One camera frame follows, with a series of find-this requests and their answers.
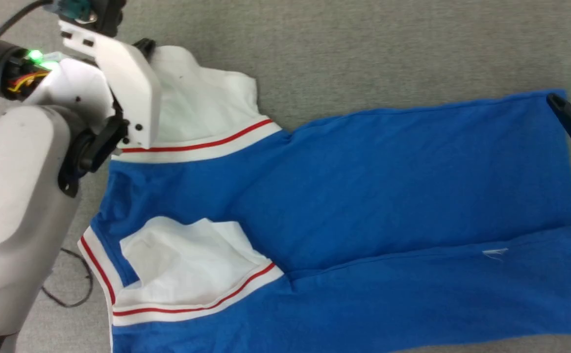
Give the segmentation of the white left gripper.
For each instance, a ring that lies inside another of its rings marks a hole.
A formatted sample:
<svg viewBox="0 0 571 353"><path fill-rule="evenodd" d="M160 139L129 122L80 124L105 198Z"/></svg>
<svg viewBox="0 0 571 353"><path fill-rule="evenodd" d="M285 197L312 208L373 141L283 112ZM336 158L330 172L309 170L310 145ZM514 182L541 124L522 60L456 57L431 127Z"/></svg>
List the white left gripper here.
<svg viewBox="0 0 571 353"><path fill-rule="evenodd" d="M58 23L68 34L64 46L88 56L93 63L68 56L57 58L22 105L8 111L25 126L0 127L0 146L67 148L80 130L99 133L104 123L117 115L128 122L125 138L140 147L151 147L162 98L162 87L150 65L157 42L142 38L131 46L79 23Z"/></svg>

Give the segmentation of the blue Lakers jersey white sleeves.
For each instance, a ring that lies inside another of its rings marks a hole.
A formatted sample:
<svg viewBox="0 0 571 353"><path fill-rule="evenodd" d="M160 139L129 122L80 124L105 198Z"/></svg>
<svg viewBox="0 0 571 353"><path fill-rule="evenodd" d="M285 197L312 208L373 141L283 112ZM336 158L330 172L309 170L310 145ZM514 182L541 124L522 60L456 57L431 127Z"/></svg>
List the blue Lakers jersey white sleeves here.
<svg viewBox="0 0 571 353"><path fill-rule="evenodd" d="M385 353L571 334L571 168L548 91L292 132L255 80L155 50L157 140L79 248L111 353Z"/></svg>

